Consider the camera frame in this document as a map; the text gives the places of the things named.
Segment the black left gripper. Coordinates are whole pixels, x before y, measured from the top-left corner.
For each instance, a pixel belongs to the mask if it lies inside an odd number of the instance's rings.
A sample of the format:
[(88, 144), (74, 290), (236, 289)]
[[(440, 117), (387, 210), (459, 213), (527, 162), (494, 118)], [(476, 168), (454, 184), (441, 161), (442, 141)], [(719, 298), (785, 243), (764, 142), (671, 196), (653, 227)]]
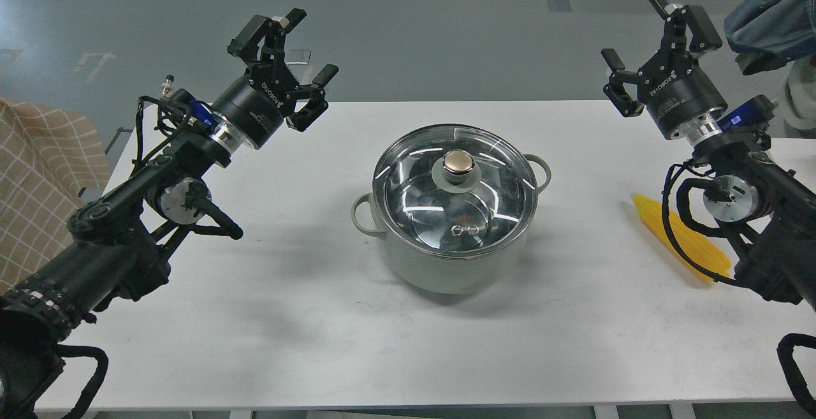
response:
[(298, 85), (285, 63), (286, 36), (306, 16), (306, 10), (300, 8), (283, 17), (254, 15), (228, 44), (228, 53), (248, 68), (283, 67), (274, 76), (267, 74), (254, 81), (245, 73), (212, 103), (212, 108), (236, 126), (254, 149), (262, 147), (284, 119), (289, 128), (304, 132), (328, 109), (324, 88), (339, 67), (327, 64), (311, 84)]

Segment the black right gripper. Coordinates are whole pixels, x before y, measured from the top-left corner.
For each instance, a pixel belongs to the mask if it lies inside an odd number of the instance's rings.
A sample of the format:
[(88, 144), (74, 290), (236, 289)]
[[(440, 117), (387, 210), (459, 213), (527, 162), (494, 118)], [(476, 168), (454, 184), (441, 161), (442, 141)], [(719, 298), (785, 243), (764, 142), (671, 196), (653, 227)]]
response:
[[(627, 70), (615, 49), (602, 49), (610, 69), (603, 91), (623, 117), (641, 115), (645, 107), (664, 139), (675, 140), (684, 135), (679, 129), (686, 122), (704, 114), (719, 119), (725, 113), (725, 99), (696, 58), (720, 49), (723, 42), (702, 6), (668, 0), (649, 3), (664, 21), (659, 49), (639, 68), (642, 74)], [(637, 99), (626, 91), (626, 84), (637, 87)]]

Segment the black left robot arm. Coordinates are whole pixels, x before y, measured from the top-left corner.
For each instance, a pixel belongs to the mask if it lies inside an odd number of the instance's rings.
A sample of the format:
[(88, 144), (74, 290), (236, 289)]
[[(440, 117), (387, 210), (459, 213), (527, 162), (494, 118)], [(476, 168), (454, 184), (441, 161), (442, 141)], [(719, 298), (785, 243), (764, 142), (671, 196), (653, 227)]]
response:
[(254, 15), (228, 45), (245, 72), (213, 103), (173, 91), (141, 96), (131, 175), (67, 222), (72, 242), (2, 296), (2, 417), (34, 418), (35, 404), (68, 358), (96, 368), (66, 414), (81, 418), (108, 372), (108, 356), (64, 341), (95, 323), (111, 300), (137, 300), (169, 281), (172, 254), (190, 233), (241, 239), (243, 230), (213, 201), (204, 174), (227, 167), (242, 146), (259, 149), (282, 125), (306, 131), (328, 109), (327, 64), (302, 84), (286, 64), (288, 35), (306, 17)]

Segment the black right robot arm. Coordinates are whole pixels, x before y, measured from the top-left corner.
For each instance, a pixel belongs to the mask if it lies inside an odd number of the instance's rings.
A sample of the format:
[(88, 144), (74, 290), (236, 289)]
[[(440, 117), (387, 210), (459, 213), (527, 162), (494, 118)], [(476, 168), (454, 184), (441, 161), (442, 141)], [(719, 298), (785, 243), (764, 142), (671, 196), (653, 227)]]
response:
[(763, 94), (732, 111), (699, 66), (722, 47), (702, 6), (649, 0), (664, 24), (660, 47), (635, 72), (612, 48), (604, 93), (624, 117), (647, 111), (667, 140), (685, 138), (691, 159), (670, 167), (660, 221), (669, 245), (689, 258), (671, 230), (668, 201), (676, 196), (682, 223), (723, 238), (738, 255), (734, 277), (692, 262), (716, 282), (757, 292), (767, 302), (815, 303), (814, 193), (768, 155), (773, 103)]

